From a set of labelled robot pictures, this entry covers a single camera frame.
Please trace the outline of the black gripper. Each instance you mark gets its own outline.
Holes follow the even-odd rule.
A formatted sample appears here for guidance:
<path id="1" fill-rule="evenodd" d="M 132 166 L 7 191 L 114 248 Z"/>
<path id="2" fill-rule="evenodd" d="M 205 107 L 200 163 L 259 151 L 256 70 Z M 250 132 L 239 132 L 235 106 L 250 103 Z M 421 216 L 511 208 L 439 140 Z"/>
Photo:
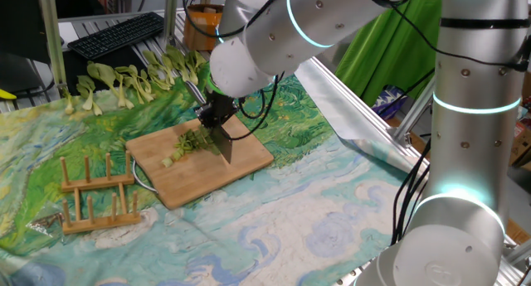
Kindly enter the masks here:
<path id="1" fill-rule="evenodd" d="M 224 125 L 238 112 L 234 98 L 219 94 L 215 91 L 207 93 L 209 104 L 196 107 L 194 112 L 204 127 Z"/>

